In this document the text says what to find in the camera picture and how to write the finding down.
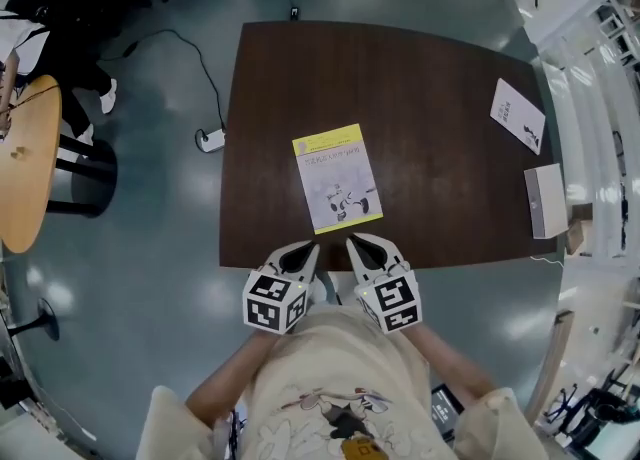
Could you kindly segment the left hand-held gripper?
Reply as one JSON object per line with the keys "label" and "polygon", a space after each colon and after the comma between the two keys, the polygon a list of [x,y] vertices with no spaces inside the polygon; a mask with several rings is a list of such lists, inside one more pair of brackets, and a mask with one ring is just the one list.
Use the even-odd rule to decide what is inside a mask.
{"label": "left hand-held gripper", "polygon": [[286,334],[306,314],[320,246],[295,242],[273,251],[250,272],[242,292],[245,325]]}

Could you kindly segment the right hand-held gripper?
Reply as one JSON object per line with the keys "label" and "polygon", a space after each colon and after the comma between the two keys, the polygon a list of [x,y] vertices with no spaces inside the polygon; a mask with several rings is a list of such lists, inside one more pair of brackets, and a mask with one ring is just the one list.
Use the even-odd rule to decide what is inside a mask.
{"label": "right hand-held gripper", "polygon": [[364,312],[385,334],[403,330],[421,322],[421,298],[415,273],[398,247],[383,237],[369,233],[353,233],[346,247],[359,283],[369,283],[376,274],[380,281],[355,289]]}

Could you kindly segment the white paper booklet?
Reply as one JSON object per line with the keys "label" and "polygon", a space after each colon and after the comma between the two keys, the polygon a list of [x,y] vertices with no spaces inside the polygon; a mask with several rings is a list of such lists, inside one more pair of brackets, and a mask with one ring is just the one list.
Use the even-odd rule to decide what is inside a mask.
{"label": "white paper booklet", "polygon": [[359,124],[292,141],[314,233],[383,217]]}

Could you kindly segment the person's left forearm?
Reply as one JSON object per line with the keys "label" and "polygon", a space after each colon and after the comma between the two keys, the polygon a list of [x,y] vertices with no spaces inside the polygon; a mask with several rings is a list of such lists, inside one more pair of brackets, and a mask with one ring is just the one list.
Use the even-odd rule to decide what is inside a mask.
{"label": "person's left forearm", "polygon": [[241,347],[190,394],[185,402],[187,409],[206,426],[226,418],[279,340],[279,335],[255,329]]}

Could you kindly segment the person's right forearm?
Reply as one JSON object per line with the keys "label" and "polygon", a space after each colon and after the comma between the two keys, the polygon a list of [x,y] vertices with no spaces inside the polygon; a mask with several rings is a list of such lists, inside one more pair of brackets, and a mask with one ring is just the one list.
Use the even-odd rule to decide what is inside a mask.
{"label": "person's right forearm", "polygon": [[460,401],[479,400],[496,389],[485,371],[423,323],[407,327],[401,333],[420,352]]}

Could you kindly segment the black handheld screen device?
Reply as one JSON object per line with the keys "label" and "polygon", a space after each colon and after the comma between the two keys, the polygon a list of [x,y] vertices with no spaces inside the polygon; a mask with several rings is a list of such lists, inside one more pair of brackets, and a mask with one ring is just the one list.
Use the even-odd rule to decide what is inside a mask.
{"label": "black handheld screen device", "polygon": [[454,442],[455,428],[463,411],[464,406],[445,384],[440,384],[432,390],[432,420],[443,440],[449,445]]}

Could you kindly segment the white cardboard box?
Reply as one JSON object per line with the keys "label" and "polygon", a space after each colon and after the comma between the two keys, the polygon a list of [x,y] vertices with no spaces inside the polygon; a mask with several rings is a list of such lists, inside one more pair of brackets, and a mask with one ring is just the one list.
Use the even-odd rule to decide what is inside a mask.
{"label": "white cardboard box", "polygon": [[559,163],[524,171],[532,236],[551,239],[568,230],[565,188]]}

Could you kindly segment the brown cardboard box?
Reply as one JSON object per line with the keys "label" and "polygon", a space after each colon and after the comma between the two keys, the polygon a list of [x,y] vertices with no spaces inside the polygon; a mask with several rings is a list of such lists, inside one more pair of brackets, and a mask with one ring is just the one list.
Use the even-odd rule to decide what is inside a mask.
{"label": "brown cardboard box", "polygon": [[571,207],[569,227],[566,232],[566,253],[575,254],[585,241],[592,227],[593,204],[577,204]]}

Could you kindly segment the thin white booklet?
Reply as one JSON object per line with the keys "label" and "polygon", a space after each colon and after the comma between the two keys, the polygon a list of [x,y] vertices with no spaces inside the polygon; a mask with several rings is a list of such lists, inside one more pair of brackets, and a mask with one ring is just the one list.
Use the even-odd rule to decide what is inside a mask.
{"label": "thin white booklet", "polygon": [[497,80],[490,117],[533,153],[540,154],[546,117],[502,78]]}

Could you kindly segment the light wooden board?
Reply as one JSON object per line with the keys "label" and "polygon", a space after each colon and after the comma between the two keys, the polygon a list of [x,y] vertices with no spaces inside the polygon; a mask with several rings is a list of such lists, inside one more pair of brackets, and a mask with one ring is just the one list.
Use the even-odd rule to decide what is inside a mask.
{"label": "light wooden board", "polygon": [[524,411],[525,418],[530,425],[533,425],[539,417],[551,394],[569,341],[574,317],[575,313],[566,309],[560,310],[555,316],[549,347],[530,401]]}

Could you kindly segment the black floor stand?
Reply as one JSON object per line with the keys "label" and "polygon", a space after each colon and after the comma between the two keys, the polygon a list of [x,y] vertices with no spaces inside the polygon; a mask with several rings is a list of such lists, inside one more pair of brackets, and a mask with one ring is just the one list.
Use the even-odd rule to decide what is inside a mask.
{"label": "black floor stand", "polygon": [[40,328],[45,331],[51,340],[58,341],[60,338],[58,320],[49,302],[44,298],[40,298],[37,302],[37,311],[38,316],[30,322],[7,325],[6,329],[9,337],[13,338],[20,333]]}

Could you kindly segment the round wooden table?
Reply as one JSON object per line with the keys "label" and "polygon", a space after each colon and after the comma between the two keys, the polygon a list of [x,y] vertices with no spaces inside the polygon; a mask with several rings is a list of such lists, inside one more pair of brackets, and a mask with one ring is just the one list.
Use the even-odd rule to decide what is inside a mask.
{"label": "round wooden table", "polygon": [[[118,166],[111,146],[92,146],[61,133],[62,98],[57,82],[41,76],[10,110],[11,127],[0,142],[0,242],[24,253],[35,242],[45,215],[97,217],[108,207]],[[19,146],[24,161],[11,157]]]}

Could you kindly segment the white shelving unit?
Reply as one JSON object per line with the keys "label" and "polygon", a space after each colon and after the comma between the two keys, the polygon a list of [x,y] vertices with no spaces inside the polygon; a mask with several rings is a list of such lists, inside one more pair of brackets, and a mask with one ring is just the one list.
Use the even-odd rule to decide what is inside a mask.
{"label": "white shelving unit", "polygon": [[640,277],[640,0],[531,0],[557,119],[567,205],[583,213],[570,259]]}

